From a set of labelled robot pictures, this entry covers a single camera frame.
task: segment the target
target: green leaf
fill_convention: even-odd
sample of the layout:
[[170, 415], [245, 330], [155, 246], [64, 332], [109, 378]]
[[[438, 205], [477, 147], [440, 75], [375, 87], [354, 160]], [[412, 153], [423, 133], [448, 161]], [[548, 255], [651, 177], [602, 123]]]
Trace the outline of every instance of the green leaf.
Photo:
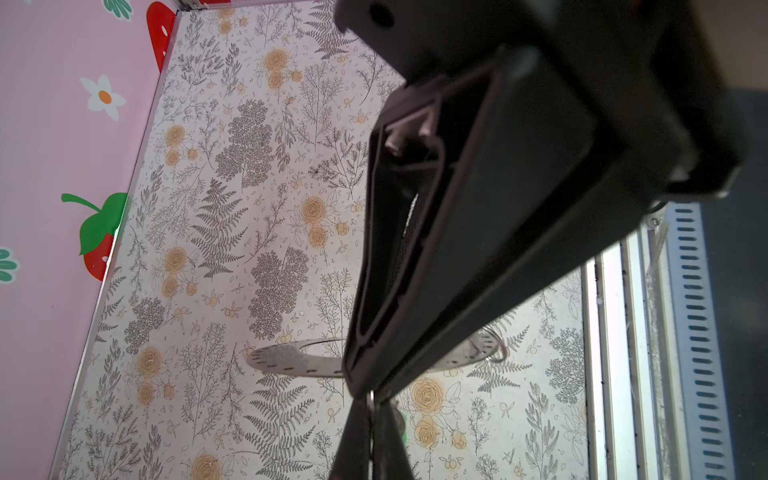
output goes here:
[[114, 235], [114, 232], [120, 226], [120, 219], [123, 217], [123, 209], [128, 194], [112, 194], [104, 202], [101, 208], [101, 215], [104, 216], [104, 223], [108, 226], [108, 232]]
[[82, 227], [80, 227], [80, 254], [85, 255], [96, 250], [96, 247], [101, 245], [104, 241], [104, 237], [110, 231], [109, 219], [105, 218], [102, 214], [93, 214], [85, 219]]

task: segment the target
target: white flower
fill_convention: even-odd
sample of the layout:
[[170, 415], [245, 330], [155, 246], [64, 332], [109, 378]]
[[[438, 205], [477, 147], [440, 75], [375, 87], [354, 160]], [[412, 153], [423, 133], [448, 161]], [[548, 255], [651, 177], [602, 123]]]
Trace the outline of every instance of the white flower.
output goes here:
[[112, 117], [112, 120], [118, 119], [118, 107], [125, 105], [125, 99], [112, 91], [112, 86], [109, 84], [107, 75], [100, 76], [98, 83], [80, 77], [80, 83], [82, 83], [85, 90], [88, 90], [88, 93], [91, 94], [91, 97], [88, 99], [88, 110], [103, 110], [107, 112], [107, 115]]

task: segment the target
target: dark gray surface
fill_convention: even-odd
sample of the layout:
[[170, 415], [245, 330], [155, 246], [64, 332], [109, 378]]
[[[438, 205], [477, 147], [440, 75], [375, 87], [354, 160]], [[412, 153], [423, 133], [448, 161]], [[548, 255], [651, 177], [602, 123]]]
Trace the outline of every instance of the dark gray surface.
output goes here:
[[739, 479], [768, 478], [768, 92], [738, 91], [751, 153], [725, 200], [702, 205]]

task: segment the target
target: metal ring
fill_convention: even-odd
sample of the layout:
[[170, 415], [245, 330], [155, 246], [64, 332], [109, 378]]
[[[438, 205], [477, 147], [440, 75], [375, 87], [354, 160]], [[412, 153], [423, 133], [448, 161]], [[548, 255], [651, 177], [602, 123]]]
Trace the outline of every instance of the metal ring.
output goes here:
[[498, 350], [502, 353], [502, 357], [497, 359], [494, 355], [491, 355], [486, 358], [487, 361], [490, 363], [501, 363], [504, 362], [507, 357], [509, 356], [509, 351], [507, 350], [507, 345], [504, 343], [504, 340], [502, 339], [502, 336], [496, 333], [496, 330], [492, 329], [490, 326], [484, 326], [482, 327], [483, 330], [485, 330], [488, 335], [493, 337], [493, 340], [496, 341], [496, 344], [498, 345]]

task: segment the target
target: strawberry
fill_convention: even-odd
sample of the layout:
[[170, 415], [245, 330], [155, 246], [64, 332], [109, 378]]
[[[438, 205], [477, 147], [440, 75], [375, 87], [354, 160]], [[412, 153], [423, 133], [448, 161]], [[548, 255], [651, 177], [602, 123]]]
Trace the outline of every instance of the strawberry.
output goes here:
[[103, 280], [107, 271], [107, 259], [112, 251], [114, 232], [120, 226], [127, 196], [128, 194], [112, 194], [104, 205], [98, 208], [75, 195], [61, 195], [62, 202], [75, 202], [96, 210], [80, 227], [80, 254], [83, 256], [85, 268], [98, 280]]
[[160, 2], [155, 2], [147, 8], [147, 27], [149, 39], [152, 40], [154, 59], [157, 60], [157, 68], [163, 70], [165, 52], [170, 42], [170, 31], [174, 29], [176, 14], [170, 8]]

